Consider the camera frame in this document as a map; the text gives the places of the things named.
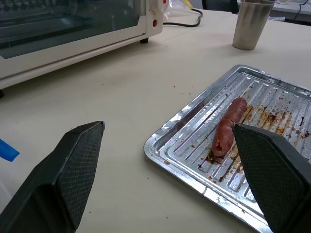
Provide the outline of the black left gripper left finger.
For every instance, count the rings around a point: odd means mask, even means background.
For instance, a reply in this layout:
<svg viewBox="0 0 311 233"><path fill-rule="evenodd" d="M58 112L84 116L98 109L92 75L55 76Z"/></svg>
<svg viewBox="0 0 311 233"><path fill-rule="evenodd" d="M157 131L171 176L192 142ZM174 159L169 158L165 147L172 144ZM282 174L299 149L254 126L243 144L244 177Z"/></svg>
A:
<svg viewBox="0 0 311 233"><path fill-rule="evenodd" d="M76 233L91 192L105 130L78 126L34 167L0 214L0 233Z"/></svg>

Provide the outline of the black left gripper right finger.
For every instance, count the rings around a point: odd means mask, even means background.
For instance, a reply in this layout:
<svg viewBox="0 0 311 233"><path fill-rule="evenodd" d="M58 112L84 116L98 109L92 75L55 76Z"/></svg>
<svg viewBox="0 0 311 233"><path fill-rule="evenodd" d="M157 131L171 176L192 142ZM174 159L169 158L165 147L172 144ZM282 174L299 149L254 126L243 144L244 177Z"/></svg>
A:
<svg viewBox="0 0 311 233"><path fill-rule="evenodd" d="M311 233L311 164L285 137L232 128L251 192L273 233Z"/></svg>

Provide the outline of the blue plastic object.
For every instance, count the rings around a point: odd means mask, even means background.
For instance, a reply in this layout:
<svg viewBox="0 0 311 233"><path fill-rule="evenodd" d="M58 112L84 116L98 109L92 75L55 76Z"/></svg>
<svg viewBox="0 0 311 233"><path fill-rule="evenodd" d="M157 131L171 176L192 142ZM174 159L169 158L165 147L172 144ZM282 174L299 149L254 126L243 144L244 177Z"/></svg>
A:
<svg viewBox="0 0 311 233"><path fill-rule="evenodd" d="M16 149L0 139L0 158L12 162L19 156L19 154L20 153Z"/></svg>

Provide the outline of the silver ribbed baking tray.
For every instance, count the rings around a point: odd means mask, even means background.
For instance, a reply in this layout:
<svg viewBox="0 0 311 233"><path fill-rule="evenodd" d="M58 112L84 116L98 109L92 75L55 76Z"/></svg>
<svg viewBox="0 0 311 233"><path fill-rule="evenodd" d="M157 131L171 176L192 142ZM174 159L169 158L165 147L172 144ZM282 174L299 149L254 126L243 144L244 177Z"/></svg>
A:
<svg viewBox="0 0 311 233"><path fill-rule="evenodd" d="M311 91L264 71L236 65L157 130L145 155L259 233L272 233L236 146L212 159L215 127L235 98L247 101L241 123L284 136L311 163Z"/></svg>

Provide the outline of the red-brown sausage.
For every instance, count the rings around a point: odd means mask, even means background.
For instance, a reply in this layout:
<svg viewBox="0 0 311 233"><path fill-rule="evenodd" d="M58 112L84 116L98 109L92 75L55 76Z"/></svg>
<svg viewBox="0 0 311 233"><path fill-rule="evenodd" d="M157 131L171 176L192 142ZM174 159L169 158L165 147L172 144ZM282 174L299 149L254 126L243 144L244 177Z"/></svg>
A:
<svg viewBox="0 0 311 233"><path fill-rule="evenodd" d="M246 108L246 100L241 97L236 98L219 121L212 141L212 153L215 157L224 157L230 151L234 140L232 127L235 123L239 123Z"/></svg>

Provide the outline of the stainless steel cup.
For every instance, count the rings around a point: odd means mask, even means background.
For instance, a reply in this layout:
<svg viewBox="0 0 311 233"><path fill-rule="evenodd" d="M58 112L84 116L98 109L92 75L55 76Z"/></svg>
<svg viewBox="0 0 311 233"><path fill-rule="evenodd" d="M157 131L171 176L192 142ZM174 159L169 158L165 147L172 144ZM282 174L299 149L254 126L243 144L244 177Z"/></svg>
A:
<svg viewBox="0 0 311 233"><path fill-rule="evenodd" d="M274 4L273 0L241 0L233 47L255 49Z"/></svg>

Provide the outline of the white toaster oven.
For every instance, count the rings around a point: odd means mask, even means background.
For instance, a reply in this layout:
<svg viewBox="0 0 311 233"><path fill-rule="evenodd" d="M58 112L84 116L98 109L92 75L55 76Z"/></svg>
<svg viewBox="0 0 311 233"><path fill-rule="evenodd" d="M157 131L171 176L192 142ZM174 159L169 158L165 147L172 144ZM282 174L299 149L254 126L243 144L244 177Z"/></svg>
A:
<svg viewBox="0 0 311 233"><path fill-rule="evenodd" d="M0 0L3 89L162 32L169 0Z"/></svg>

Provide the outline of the clear plastic bag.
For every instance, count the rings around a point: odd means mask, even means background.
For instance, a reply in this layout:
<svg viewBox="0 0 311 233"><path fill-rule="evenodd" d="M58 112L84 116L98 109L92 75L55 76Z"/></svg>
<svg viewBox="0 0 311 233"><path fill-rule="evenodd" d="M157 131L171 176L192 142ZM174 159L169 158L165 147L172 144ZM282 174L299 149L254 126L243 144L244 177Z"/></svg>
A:
<svg viewBox="0 0 311 233"><path fill-rule="evenodd" d="M174 17L194 15L199 19L203 17L200 10L194 9L189 0L163 0L164 22L172 21Z"/></svg>

